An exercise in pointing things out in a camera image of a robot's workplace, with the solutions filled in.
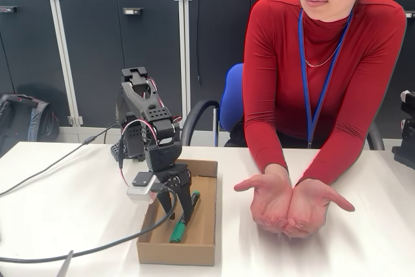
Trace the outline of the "person's left hand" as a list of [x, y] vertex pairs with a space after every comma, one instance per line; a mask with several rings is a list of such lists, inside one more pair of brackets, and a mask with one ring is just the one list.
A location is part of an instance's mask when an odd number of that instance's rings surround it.
[[309, 237], [325, 225], [332, 202], [345, 211], [355, 211], [354, 206], [331, 186], [315, 179], [302, 180], [293, 189], [288, 223], [283, 232], [293, 238]]

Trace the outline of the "person's right hand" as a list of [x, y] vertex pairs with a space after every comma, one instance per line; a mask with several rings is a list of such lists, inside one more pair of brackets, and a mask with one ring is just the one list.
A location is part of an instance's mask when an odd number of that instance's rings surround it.
[[234, 186], [237, 192], [254, 189], [250, 206], [253, 221], [262, 229], [275, 234], [288, 231], [287, 214], [292, 198], [288, 171], [281, 165], [270, 164], [258, 175], [251, 176]]

